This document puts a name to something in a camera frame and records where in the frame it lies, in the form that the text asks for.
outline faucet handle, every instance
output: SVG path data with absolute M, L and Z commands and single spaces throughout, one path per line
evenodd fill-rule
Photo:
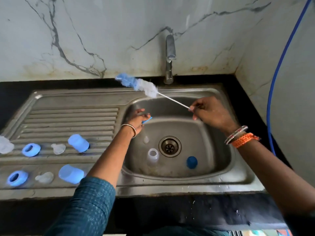
M 171 62 L 176 59 L 175 40 L 174 36 L 168 35 L 166 37 L 166 60 Z

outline person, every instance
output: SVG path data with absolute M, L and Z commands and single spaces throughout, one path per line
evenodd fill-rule
M 46 232 L 52 235 L 102 235 L 115 200 L 116 183 L 131 139 L 143 128 L 142 121 L 150 115 L 139 115 L 138 109 L 123 125 L 111 144 L 97 160 L 87 176 L 81 180 L 68 206 L 57 221 Z M 221 130 L 227 137 L 240 126 L 233 120 L 222 103 L 214 96 L 197 99 L 191 106 L 193 119 Z M 246 133 L 241 131 L 233 142 L 242 140 Z M 301 232 L 301 224 L 313 225 L 315 212 L 315 189 L 294 171 L 275 157 L 256 138 L 239 144 L 238 151 L 250 168 L 273 197 L 284 215 L 293 235 Z M 219 231 L 193 231 L 186 227 L 164 227 L 150 235 L 228 235 Z

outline marble wall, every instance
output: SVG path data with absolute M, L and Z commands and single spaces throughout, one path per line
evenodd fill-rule
M 0 81 L 234 73 L 273 0 L 0 0 Z
M 266 121 L 271 80 L 306 0 L 276 0 L 254 28 L 236 77 Z M 272 134 L 293 169 L 315 186 L 315 0 L 278 73 L 271 104 Z

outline silver bangle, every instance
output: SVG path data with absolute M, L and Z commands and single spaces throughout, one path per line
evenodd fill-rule
M 129 127 L 131 127 L 131 128 L 133 129 L 134 133 L 135 133 L 135 135 L 134 135 L 132 138 L 135 138 L 135 137 L 136 137 L 136 135 L 137 135 L 137 130 L 135 129 L 134 126 L 132 126 L 131 124 L 122 124 L 121 127 L 122 127 L 122 126 L 129 126 Z
M 238 130 L 236 130 L 230 136 L 228 136 L 224 143 L 228 145 L 240 132 L 245 131 L 247 129 L 248 129 L 247 126 L 241 126 Z

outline black countertop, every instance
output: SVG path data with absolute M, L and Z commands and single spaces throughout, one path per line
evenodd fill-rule
M 163 78 L 144 78 L 163 85 Z M 269 148 L 267 128 L 233 75 L 175 76 L 174 85 L 222 83 L 242 125 Z M 0 129 L 35 90 L 121 87 L 113 79 L 49 80 L 0 83 Z M 275 150 L 289 163 L 275 144 Z M 0 201 L 0 235 L 42 235 L 69 198 Z M 269 194 L 177 195 L 118 198 L 105 233 L 148 232 L 165 225 L 221 230 L 276 229 L 286 224 Z

